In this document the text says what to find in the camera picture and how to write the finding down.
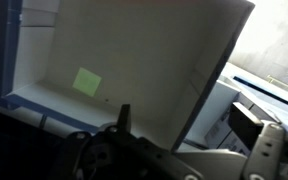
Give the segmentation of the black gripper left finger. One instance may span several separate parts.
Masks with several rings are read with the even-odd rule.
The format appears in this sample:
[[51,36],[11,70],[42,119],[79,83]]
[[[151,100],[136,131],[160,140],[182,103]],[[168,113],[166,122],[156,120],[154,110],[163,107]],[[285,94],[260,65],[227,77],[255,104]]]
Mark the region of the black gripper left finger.
[[119,129],[130,131],[131,130],[131,105],[123,104],[118,116],[117,127]]

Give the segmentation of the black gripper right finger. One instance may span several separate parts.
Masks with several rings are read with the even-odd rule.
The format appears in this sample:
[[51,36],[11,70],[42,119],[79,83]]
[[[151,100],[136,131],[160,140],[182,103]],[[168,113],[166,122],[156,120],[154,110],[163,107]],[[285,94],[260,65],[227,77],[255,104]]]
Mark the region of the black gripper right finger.
[[254,147],[264,126],[264,123],[240,102],[232,103],[228,124],[249,150]]

